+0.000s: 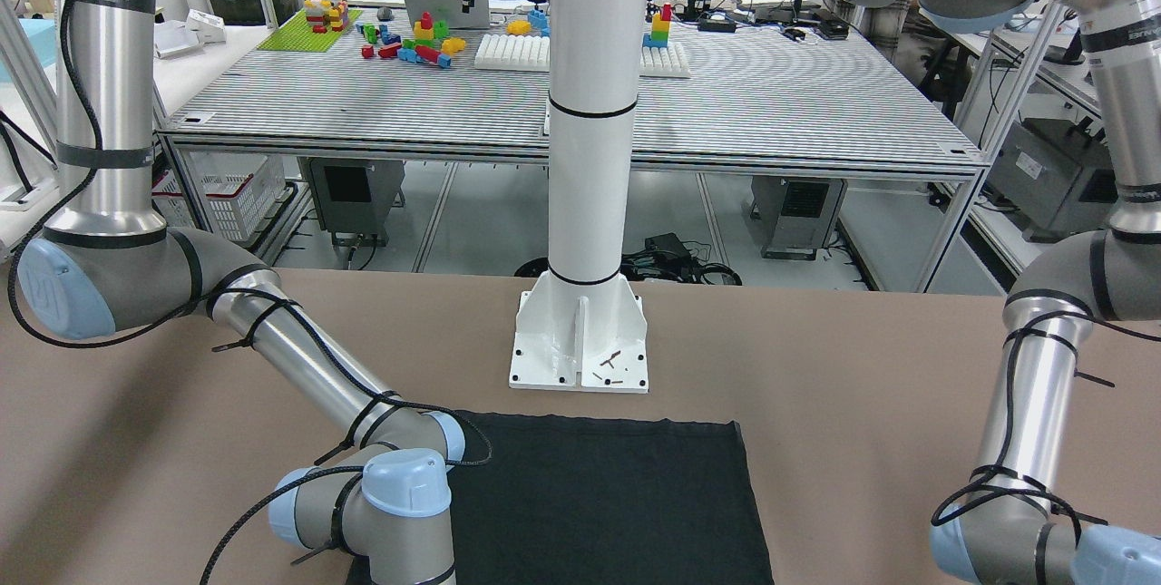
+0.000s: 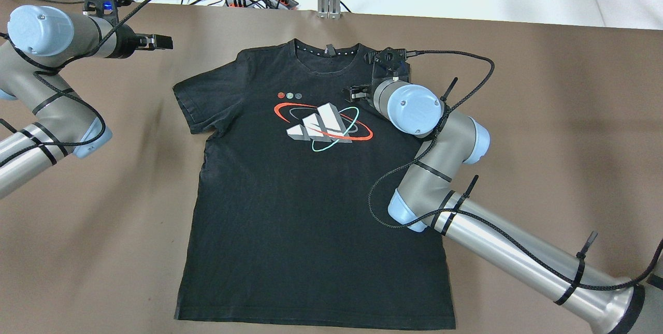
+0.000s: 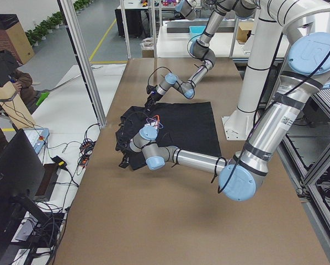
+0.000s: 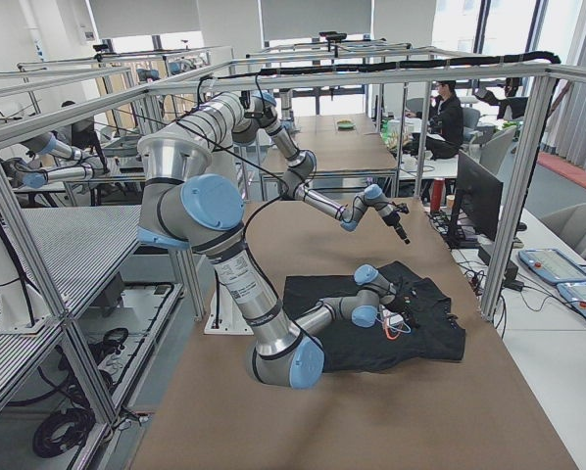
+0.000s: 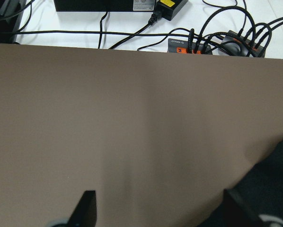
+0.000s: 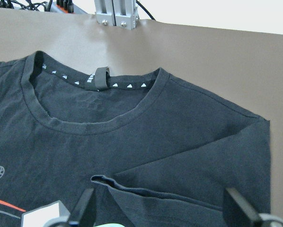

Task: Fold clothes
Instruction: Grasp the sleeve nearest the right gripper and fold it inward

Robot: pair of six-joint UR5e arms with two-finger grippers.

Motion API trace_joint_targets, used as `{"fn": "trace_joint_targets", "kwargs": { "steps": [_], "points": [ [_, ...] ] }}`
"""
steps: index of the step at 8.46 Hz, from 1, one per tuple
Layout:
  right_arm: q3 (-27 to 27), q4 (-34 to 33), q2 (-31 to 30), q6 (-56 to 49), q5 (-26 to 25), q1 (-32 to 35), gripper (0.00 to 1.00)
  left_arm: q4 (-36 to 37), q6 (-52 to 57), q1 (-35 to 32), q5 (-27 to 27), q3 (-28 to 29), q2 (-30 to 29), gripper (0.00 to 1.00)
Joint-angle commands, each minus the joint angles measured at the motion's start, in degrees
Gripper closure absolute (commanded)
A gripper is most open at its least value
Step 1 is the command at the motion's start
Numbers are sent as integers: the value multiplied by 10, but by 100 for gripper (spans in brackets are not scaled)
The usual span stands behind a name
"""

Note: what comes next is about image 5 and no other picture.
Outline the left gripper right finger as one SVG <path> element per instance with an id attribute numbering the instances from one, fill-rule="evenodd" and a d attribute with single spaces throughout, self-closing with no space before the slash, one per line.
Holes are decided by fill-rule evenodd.
<path id="1" fill-rule="evenodd" d="M 223 191 L 223 221 L 227 227 L 261 227 L 259 215 L 243 200 L 238 191 Z"/>

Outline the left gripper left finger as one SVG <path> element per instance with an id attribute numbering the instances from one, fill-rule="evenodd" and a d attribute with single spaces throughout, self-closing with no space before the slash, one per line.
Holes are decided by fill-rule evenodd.
<path id="1" fill-rule="evenodd" d="M 70 216 L 68 227 L 96 226 L 96 191 L 85 191 Z"/>

